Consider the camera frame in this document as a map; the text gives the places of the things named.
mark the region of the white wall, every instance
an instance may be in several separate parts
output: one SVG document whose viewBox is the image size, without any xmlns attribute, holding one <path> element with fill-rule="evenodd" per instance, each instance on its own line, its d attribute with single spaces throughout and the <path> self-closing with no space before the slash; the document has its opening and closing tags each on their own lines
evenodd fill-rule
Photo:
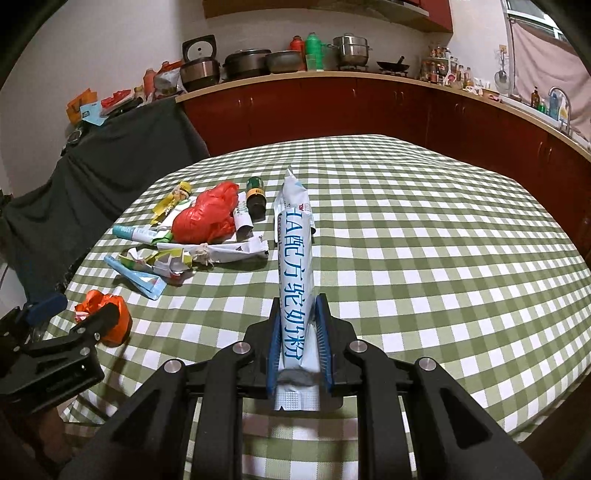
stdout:
<svg viewBox="0 0 591 480">
<path fill-rule="evenodd" d="M 496 58 L 499 45 L 508 45 L 507 27 L 501 0 L 449 0 L 453 35 L 431 34 L 430 42 L 441 41 L 459 63 L 472 69 L 474 77 L 495 84 L 500 70 Z"/>
<path fill-rule="evenodd" d="M 215 34 L 223 61 L 240 48 L 285 50 L 294 35 L 311 31 L 327 43 L 352 31 L 368 39 L 372 60 L 405 55 L 416 68 L 427 47 L 421 32 L 338 12 L 281 9 L 205 20 L 199 0 L 69 0 L 36 33 L 0 91 L 0 151 L 14 193 L 47 181 L 69 127 L 66 103 L 87 87 L 105 98 L 140 85 L 147 68 L 179 59 L 189 38 Z"/>
</svg>

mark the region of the red thermos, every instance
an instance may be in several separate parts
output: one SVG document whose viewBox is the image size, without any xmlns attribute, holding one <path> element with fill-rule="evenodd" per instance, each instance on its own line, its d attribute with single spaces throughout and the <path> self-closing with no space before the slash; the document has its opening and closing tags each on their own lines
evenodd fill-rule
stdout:
<svg viewBox="0 0 591 480">
<path fill-rule="evenodd" d="M 304 43 L 304 41 L 301 39 L 301 37 L 299 35 L 296 35 L 294 37 L 294 39 L 291 41 L 290 50 L 299 51 L 301 53 L 301 59 L 304 61 L 306 60 L 306 54 L 305 54 L 306 44 Z"/>
</svg>

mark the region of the green bottle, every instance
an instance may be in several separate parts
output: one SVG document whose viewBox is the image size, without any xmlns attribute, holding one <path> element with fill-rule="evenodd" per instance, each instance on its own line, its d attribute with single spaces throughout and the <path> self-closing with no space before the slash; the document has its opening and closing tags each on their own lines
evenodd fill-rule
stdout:
<svg viewBox="0 0 591 480">
<path fill-rule="evenodd" d="M 315 32 L 306 39 L 306 66 L 308 70 L 324 70 L 322 63 L 322 42 Z"/>
</svg>

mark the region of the faucet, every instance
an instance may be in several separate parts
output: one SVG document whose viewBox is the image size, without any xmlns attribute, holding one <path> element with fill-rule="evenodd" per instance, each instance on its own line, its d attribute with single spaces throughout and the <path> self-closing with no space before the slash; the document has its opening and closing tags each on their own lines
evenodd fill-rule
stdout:
<svg viewBox="0 0 591 480">
<path fill-rule="evenodd" d="M 573 111 L 573 107 L 572 107 L 572 104 L 570 103 L 569 96 L 560 87 L 552 87 L 550 89 L 550 91 L 548 91 L 548 97 L 550 97 L 556 90 L 558 90 L 560 93 L 562 93 L 564 95 L 564 98 L 566 98 L 566 103 L 569 106 L 569 112 L 568 112 L 567 119 L 566 119 L 566 132 L 565 133 L 566 133 L 567 137 L 570 137 L 570 115 Z"/>
</svg>

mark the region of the pink curtain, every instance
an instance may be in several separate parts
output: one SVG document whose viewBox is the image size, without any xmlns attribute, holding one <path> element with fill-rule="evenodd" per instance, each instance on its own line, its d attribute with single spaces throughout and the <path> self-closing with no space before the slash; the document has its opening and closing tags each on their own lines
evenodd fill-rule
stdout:
<svg viewBox="0 0 591 480">
<path fill-rule="evenodd" d="M 515 50 L 515 93 L 529 102 L 534 86 L 548 100 L 553 86 L 561 87 L 572 102 L 570 124 L 591 140 L 591 76 L 572 47 L 533 27 L 516 22 L 513 29 Z"/>
</svg>

